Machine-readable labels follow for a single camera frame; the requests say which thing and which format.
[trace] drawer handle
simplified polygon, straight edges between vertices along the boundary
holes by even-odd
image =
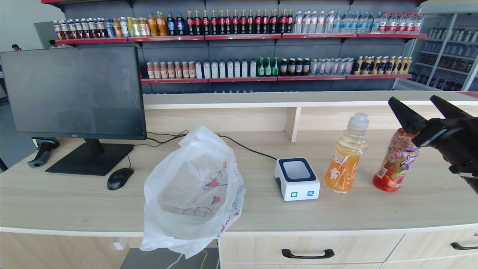
[[[470,249],[478,249],[478,247],[464,247],[462,245],[460,245],[459,243],[457,242],[453,242],[450,244],[454,249],[456,250],[470,250]]]
[[[285,248],[282,250],[282,256],[290,259],[328,259],[332,258],[335,255],[334,251],[331,249],[326,249],[324,251],[325,254],[323,256],[296,256],[292,254],[290,249]]]

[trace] green bottle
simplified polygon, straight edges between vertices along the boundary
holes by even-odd
[[[274,57],[274,64],[272,66],[272,75],[273,76],[279,75],[279,64],[277,63],[277,57]]]
[[[259,57],[259,63],[257,64],[257,76],[264,76],[264,58]]]
[[[271,58],[267,57],[266,76],[270,77],[271,74],[272,74]]]

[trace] bottle cap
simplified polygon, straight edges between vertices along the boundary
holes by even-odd
[[[367,119],[367,114],[365,113],[355,113],[353,117],[350,118],[347,124],[347,128],[365,131],[369,126],[369,120]]]

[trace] floor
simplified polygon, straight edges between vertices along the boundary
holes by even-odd
[[[11,167],[34,153],[36,148],[30,136],[16,132],[11,109],[7,103],[0,103],[0,117],[0,157],[7,167]],[[202,251],[187,260],[183,256],[171,269],[215,269],[219,257],[217,248],[206,248],[205,251],[208,252],[206,259],[204,259],[206,254]],[[178,257],[178,253],[168,249],[149,252],[132,249],[121,269],[167,269]]]

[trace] robotic arm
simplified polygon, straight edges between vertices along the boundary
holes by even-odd
[[[403,129],[416,135],[412,142],[437,149],[451,164],[450,172],[461,176],[478,194],[478,118],[436,95],[430,100],[444,119],[427,120],[395,97],[388,103]]]

